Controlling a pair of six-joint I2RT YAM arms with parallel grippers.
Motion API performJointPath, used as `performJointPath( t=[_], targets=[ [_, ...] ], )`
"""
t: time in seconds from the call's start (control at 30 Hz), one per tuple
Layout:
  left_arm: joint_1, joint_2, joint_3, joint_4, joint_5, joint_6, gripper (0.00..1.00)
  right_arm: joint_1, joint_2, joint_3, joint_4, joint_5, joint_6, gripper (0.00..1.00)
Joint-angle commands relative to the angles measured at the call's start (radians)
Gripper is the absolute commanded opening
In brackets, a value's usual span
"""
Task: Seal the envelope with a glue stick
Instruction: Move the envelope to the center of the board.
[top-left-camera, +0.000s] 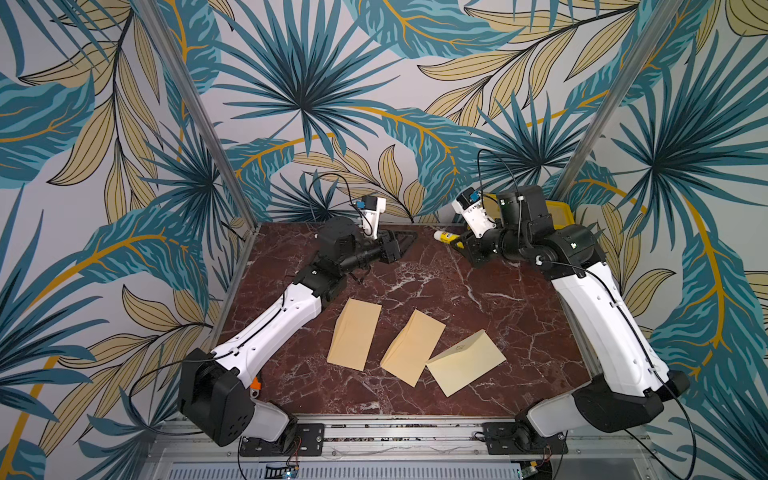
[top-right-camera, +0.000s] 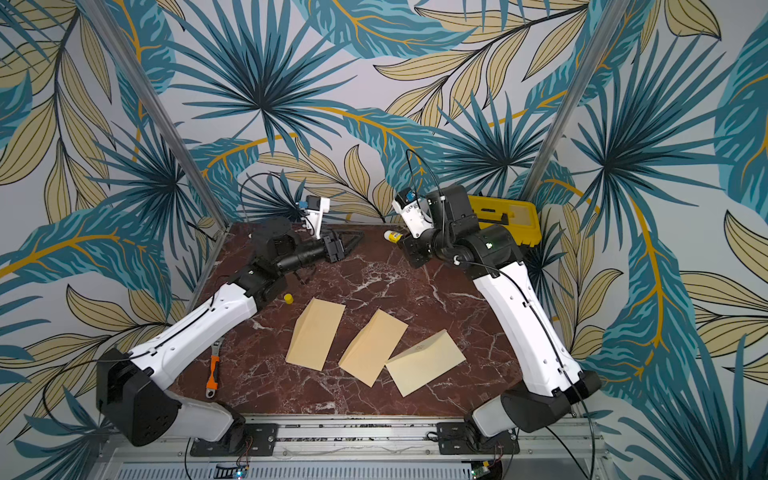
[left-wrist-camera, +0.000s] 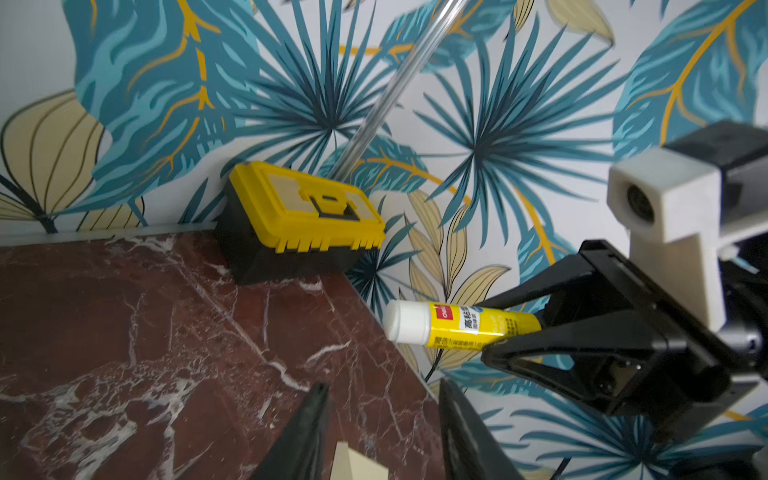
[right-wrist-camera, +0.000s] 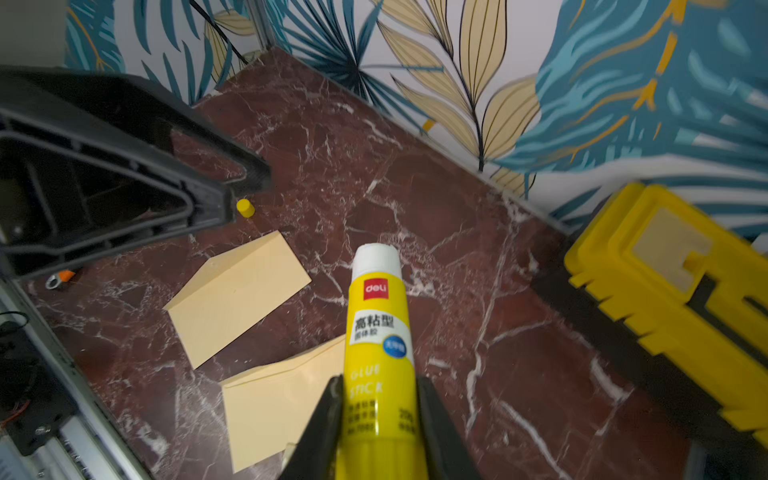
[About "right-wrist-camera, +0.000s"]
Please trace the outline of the yellow glue stick cap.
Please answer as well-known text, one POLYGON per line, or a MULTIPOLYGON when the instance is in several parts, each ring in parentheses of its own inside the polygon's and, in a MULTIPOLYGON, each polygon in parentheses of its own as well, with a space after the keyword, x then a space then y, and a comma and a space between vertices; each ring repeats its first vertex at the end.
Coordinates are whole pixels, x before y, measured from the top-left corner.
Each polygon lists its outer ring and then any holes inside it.
POLYGON ((255 214, 255 207, 248 199, 240 199, 236 203, 238 213, 244 218, 251 218, 255 214))

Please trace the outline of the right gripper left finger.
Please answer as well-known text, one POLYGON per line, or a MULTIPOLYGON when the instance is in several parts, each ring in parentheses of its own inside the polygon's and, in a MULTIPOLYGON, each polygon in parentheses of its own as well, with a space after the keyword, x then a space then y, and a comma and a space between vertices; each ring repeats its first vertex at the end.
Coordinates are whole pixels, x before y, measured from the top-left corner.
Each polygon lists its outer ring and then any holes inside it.
POLYGON ((342 375, 328 381, 279 480, 331 478, 342 427, 343 387, 342 375))

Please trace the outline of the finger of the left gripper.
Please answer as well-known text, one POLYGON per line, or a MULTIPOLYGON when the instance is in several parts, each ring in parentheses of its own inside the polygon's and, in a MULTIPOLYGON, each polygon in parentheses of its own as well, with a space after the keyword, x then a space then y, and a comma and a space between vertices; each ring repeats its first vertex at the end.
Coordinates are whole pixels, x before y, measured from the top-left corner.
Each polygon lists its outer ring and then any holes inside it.
POLYGON ((234 218, 269 164, 156 82, 1 71, 1 275, 33 278, 234 218))

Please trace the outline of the yellow glue stick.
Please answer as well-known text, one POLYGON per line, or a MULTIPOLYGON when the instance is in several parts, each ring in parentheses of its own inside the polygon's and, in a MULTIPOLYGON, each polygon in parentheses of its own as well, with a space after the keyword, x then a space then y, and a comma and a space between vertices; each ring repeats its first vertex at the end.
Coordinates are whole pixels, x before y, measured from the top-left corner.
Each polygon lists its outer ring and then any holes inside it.
POLYGON ((360 246, 352 262, 339 479, 425 479, 406 287, 398 250, 360 246))

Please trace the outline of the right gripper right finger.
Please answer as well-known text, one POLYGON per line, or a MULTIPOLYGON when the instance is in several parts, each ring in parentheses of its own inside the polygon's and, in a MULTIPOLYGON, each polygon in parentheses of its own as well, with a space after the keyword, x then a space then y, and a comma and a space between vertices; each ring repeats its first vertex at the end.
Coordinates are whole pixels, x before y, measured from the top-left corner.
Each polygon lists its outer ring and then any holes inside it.
POLYGON ((481 480, 441 396, 426 376, 417 378, 418 408, 430 480, 481 480))

